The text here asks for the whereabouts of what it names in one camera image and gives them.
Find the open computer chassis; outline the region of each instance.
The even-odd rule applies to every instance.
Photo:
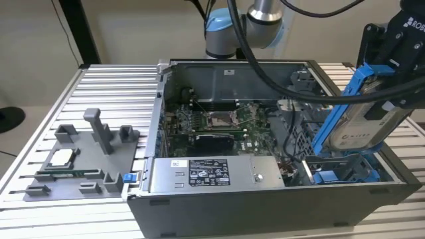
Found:
[[[294,91],[339,94],[314,61],[261,65]],[[158,68],[145,169],[127,196],[145,237],[353,226],[419,188],[385,144],[370,155],[314,156],[331,106],[278,95],[245,61],[183,59]]]

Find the gray 3d printed tray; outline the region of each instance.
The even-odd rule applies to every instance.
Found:
[[[24,201],[121,197],[122,176],[130,172],[139,133],[129,125],[110,131],[98,115],[98,109],[84,114],[93,132],[77,132],[70,124],[58,126],[57,143]]]

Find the black cable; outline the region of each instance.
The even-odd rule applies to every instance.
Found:
[[[282,148],[283,148],[283,153],[285,153],[286,157],[289,157],[291,161],[295,161],[295,162],[301,163],[301,160],[297,159],[290,153],[287,153],[287,150],[286,150],[287,141],[289,141],[289,138],[290,138],[291,132],[293,132],[294,120],[295,120],[295,110],[294,110],[294,105],[293,105],[293,102],[291,102],[290,126],[289,126],[289,129],[287,129],[287,135],[286,135],[286,138],[285,138],[285,141],[283,141]]]
[[[14,154],[12,154],[12,153],[8,153],[8,152],[4,152],[4,151],[1,151],[1,150],[0,150],[0,153],[4,153],[4,154],[6,154],[6,155],[9,155],[9,156],[13,156],[14,158],[17,157],[17,155],[14,155]]]
[[[335,15],[343,13],[346,10],[349,10],[350,8],[357,6],[365,0],[355,0],[350,4],[347,4],[345,7],[342,7],[341,9],[338,9],[338,10],[335,10],[333,12],[329,12],[329,13],[313,13],[313,12],[309,12],[309,11],[305,11],[305,10],[297,8],[294,5],[291,5],[287,2],[287,0],[279,0],[279,1],[289,9],[291,9],[294,12],[299,13],[301,15],[305,15],[305,16],[309,16],[309,17],[315,17],[315,18],[326,18],[326,17],[331,17],[331,16],[335,16]]]
[[[242,49],[242,52],[245,54],[250,67],[254,70],[259,79],[263,81],[263,83],[283,96],[291,97],[293,99],[297,99],[303,102],[317,103],[317,104],[330,104],[330,105],[361,104],[361,103],[369,103],[369,102],[393,99],[403,94],[414,92],[417,89],[425,86],[423,78],[418,78],[407,83],[390,87],[378,92],[374,92],[370,94],[362,94],[357,96],[313,96],[313,95],[305,95],[302,93],[294,92],[281,87],[266,75],[253,55],[251,49],[249,47],[246,38],[242,33],[235,1],[226,0],[226,3],[227,3],[229,14],[231,18],[235,36],[239,43],[239,48]]]
[[[203,19],[203,22],[205,22],[205,18],[206,18],[206,15],[205,15],[205,12],[203,12],[203,9],[202,9],[202,5],[199,4],[199,1],[198,0],[187,0],[189,2],[193,3],[194,7],[197,8],[198,10],[198,13]]]
[[[72,55],[73,55],[73,59],[74,59],[74,61],[76,61],[76,63],[77,63],[77,67],[78,67],[78,66],[80,66],[80,63],[78,63],[77,57],[76,57],[76,55],[74,55],[74,52],[73,52],[73,49],[72,49],[72,46],[70,46],[69,35],[68,35],[66,30],[65,30],[64,24],[61,23],[60,16],[58,16],[58,13],[57,13],[57,9],[56,9],[56,5],[54,5],[54,3],[53,3],[53,0],[50,0],[50,2],[52,2],[52,5],[53,5],[53,9],[54,9],[54,13],[56,13],[56,16],[57,16],[57,20],[58,20],[61,29],[64,30],[64,33],[65,33],[65,35],[66,35],[68,46],[69,46],[69,49],[70,49],[70,52],[72,52]]]
[[[206,3],[206,8],[205,8],[206,17],[203,20],[203,38],[206,38],[206,25],[207,25],[207,20],[210,18],[214,3],[215,3],[215,0],[207,0],[207,3]]]

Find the power supply label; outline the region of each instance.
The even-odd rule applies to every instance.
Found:
[[[189,185],[191,187],[230,185],[226,159],[189,160]]]

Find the metal slotted surface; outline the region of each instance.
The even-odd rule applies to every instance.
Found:
[[[319,64],[339,89],[347,83],[353,69],[339,63]],[[100,107],[101,118],[112,125],[135,125],[142,132],[135,158],[143,156],[155,66],[93,66],[80,76],[69,90],[69,100],[53,112],[41,138],[21,153],[21,164],[1,194],[0,238],[142,238],[130,210],[121,199],[89,199],[25,203],[20,190],[32,182],[32,175],[46,158],[54,143],[53,129],[58,122],[72,122],[88,130],[81,121],[86,107]],[[407,118],[385,140],[394,153],[425,185],[425,132]],[[143,161],[134,160],[133,171],[142,170]],[[297,232],[221,237],[229,239],[411,239],[425,238],[425,187],[398,205],[377,209],[353,228],[318,229]]]

